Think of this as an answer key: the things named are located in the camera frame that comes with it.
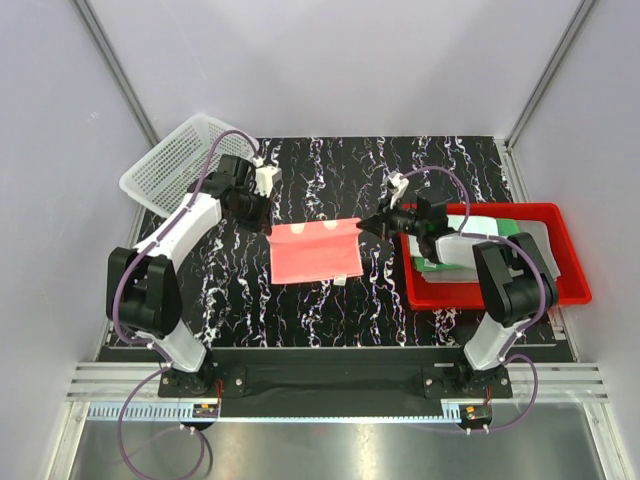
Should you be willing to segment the pink towel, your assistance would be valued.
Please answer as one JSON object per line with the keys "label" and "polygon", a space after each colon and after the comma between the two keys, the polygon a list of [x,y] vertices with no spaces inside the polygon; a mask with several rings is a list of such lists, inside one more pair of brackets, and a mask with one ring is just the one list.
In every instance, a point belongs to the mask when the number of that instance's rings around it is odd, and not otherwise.
{"label": "pink towel", "polygon": [[359,219],[346,218],[272,227],[271,283],[289,285],[359,277]]}

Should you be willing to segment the white towel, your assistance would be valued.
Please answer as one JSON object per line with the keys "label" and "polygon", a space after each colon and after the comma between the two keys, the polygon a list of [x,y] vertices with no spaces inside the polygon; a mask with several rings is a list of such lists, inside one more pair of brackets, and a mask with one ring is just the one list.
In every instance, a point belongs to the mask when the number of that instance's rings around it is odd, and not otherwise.
{"label": "white towel", "polygon": [[478,238],[460,237],[457,231],[463,220],[463,215],[448,216],[448,224],[454,229],[454,232],[437,239],[435,242],[435,253],[439,263],[433,263],[422,255],[415,236],[407,236],[410,260],[418,271],[454,268],[475,269],[473,246],[486,241],[488,237],[497,236],[498,224],[493,217],[472,215],[465,223],[463,232],[478,235]]}

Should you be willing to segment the green towel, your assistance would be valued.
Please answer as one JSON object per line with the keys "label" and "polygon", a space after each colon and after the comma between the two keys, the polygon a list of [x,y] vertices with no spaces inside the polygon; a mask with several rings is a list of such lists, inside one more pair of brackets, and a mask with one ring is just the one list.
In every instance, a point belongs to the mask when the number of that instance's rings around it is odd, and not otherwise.
{"label": "green towel", "polygon": [[[497,218],[495,225],[491,226],[489,217],[471,216],[468,225],[464,227],[467,233],[488,233],[499,236],[509,236],[519,233],[519,227],[513,219]],[[422,256],[419,245],[414,236],[408,237],[409,255],[413,267],[419,272],[435,272],[444,270],[464,269],[464,266],[455,264],[434,264]]]}

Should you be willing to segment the grey towel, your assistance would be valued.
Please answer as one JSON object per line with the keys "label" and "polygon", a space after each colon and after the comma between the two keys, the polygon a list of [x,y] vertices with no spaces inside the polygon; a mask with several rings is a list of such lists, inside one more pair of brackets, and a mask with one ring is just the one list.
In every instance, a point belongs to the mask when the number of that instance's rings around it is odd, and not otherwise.
{"label": "grey towel", "polygon": [[[535,220],[515,221],[517,223],[517,226],[519,227],[519,233],[529,233],[533,237],[553,279],[557,280],[561,276],[561,271],[551,249],[551,243],[546,224],[541,221]],[[478,282],[476,271],[468,268],[435,272],[417,272],[425,281],[434,284]]]}

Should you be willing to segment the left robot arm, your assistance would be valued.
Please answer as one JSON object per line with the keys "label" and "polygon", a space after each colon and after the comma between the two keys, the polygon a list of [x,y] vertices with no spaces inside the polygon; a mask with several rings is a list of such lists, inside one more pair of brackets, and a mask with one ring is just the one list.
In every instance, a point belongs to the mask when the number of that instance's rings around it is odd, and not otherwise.
{"label": "left robot arm", "polygon": [[271,205],[280,168],[262,158],[224,154],[218,166],[193,182],[177,210],[145,240],[118,247],[108,257],[106,314],[118,337],[143,345],[165,360],[165,373],[181,378],[196,396],[215,386],[208,349],[183,320],[177,273],[201,238],[223,219],[269,235]]}

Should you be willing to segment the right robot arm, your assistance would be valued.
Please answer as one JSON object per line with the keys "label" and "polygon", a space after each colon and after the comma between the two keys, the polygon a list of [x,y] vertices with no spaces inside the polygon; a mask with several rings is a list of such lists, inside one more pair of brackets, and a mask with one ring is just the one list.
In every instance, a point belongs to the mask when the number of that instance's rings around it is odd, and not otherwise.
{"label": "right robot arm", "polygon": [[466,232],[467,220],[464,217],[453,228],[445,201],[419,197],[415,207],[405,209],[388,197],[357,227],[382,239],[412,236],[432,263],[476,272],[485,314],[464,344],[451,379],[460,393],[472,397],[486,389],[507,364],[517,339],[556,304],[558,291],[531,234],[504,237]]}

